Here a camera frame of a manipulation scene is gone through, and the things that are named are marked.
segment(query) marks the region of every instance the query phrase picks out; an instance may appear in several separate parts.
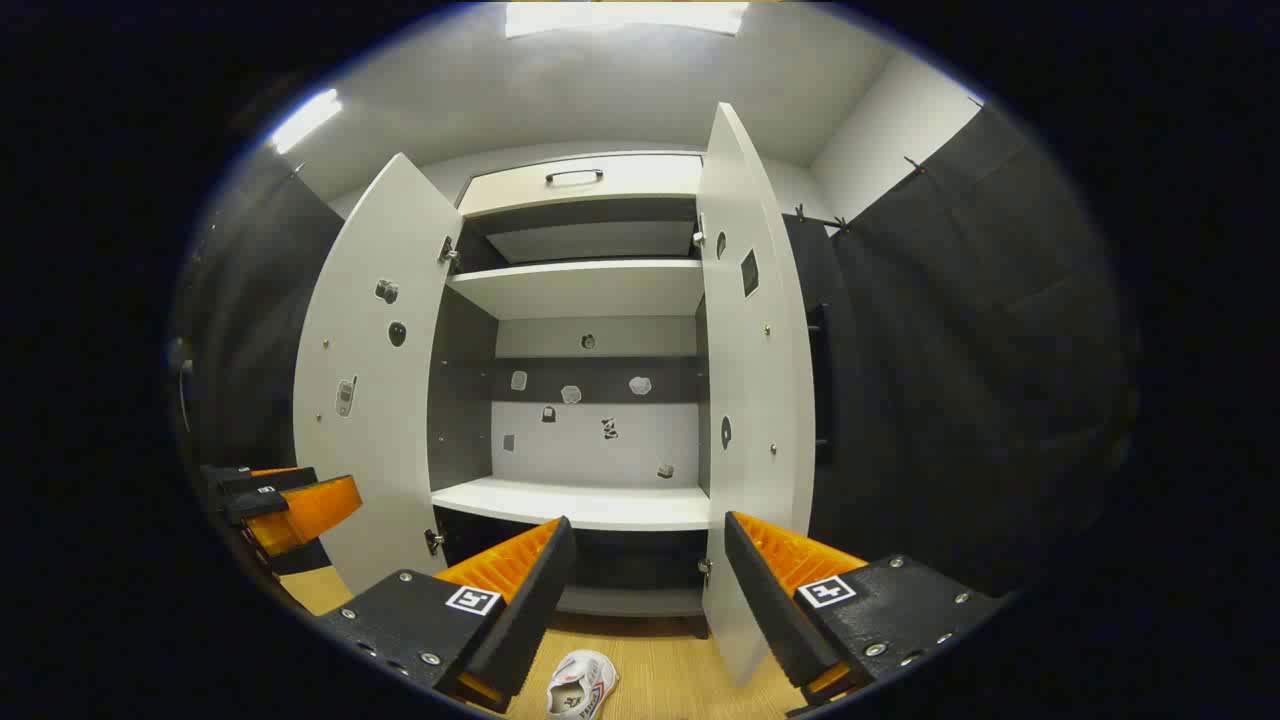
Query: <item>door handle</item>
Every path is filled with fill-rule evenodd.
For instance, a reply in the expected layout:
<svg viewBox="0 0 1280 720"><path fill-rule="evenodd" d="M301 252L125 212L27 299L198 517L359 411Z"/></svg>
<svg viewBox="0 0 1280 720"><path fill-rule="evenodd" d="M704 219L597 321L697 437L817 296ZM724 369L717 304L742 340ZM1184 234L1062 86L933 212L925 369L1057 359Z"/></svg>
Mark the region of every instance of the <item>door handle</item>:
<svg viewBox="0 0 1280 720"><path fill-rule="evenodd" d="M604 179L604 170L602 170L599 168L590 168L590 169L584 169L584 170L561 170L558 173L548 173L547 174L547 184L550 184L552 179L556 178L556 176L567 176L570 173L595 173L595 179L598 179L598 181L599 179Z"/></svg>

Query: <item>ceiling light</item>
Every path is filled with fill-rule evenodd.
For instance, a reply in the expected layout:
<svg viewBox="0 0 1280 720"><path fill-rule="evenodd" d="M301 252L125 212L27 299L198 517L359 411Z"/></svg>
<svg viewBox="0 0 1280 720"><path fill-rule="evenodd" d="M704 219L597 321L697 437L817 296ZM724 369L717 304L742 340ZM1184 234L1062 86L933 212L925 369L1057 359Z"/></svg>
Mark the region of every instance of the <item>ceiling light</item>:
<svg viewBox="0 0 1280 720"><path fill-rule="evenodd" d="M649 23L737 35L749 3L508 3L507 37Z"/></svg>
<svg viewBox="0 0 1280 720"><path fill-rule="evenodd" d="M334 117L342 110L338 102L338 91L326 90L307 100L298 108L298 111L289 115L280 127L271 135L271 145L280 155L288 152L300 140L320 127L321 123Z"/></svg>

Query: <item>cabinet door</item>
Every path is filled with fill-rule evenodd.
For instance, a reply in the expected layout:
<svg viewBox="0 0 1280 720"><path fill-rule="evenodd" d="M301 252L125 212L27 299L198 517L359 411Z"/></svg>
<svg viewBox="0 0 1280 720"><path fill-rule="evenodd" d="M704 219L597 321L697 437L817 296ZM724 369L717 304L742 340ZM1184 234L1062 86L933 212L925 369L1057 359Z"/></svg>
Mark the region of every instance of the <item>cabinet door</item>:
<svg viewBox="0 0 1280 720"><path fill-rule="evenodd" d="M813 368L800 278L764 165L721 102L698 187L710 380L710 575L703 609L731 679L768 652L724 556L724 512L809 529Z"/></svg>
<svg viewBox="0 0 1280 720"><path fill-rule="evenodd" d="M320 479L356 479L364 506L320 542L357 594L401 568L444 569L424 539L436 529L426 393L449 266L440 246L461 228L453 205L396 155L338 233L302 324L294 451Z"/></svg>

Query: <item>white shelf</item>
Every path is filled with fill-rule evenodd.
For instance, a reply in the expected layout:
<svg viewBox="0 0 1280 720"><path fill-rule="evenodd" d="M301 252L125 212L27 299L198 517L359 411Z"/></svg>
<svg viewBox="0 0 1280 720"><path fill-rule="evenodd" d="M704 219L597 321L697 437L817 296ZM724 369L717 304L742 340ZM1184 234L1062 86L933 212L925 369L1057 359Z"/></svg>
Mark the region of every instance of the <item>white shelf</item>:
<svg viewBox="0 0 1280 720"><path fill-rule="evenodd" d="M449 287L499 320L692 315L700 260L589 260L460 273Z"/></svg>
<svg viewBox="0 0 1280 720"><path fill-rule="evenodd" d="M584 530L705 530L701 488L594 488L480 478L431 493L431 503L486 518L541 524L561 515Z"/></svg>
<svg viewBox="0 0 1280 720"><path fill-rule="evenodd" d="M614 618L692 618L703 614L703 589L566 585L556 610Z"/></svg>

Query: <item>ceiling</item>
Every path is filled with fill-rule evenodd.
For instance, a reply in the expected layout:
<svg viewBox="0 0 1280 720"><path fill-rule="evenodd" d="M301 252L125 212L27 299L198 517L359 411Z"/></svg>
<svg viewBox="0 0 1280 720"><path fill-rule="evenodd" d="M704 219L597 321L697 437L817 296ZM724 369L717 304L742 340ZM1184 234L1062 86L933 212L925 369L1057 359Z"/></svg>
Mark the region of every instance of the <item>ceiling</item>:
<svg viewBox="0 0 1280 720"><path fill-rule="evenodd" d="M623 26L513 40L504 3L461 5L333 85L342 111L288 152L323 199L396 152L426 165L547 142L705 146L718 101L760 155L808 167L892 47L808 3L751 4L737 37Z"/></svg>

